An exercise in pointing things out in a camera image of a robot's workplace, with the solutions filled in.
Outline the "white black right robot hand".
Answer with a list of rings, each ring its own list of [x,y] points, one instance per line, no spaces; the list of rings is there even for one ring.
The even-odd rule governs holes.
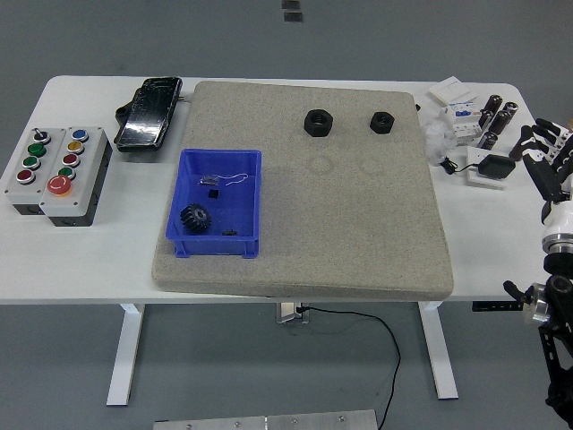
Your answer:
[[[525,164],[544,200],[543,245],[572,239],[572,132],[552,121],[537,118],[521,127],[509,156]]]

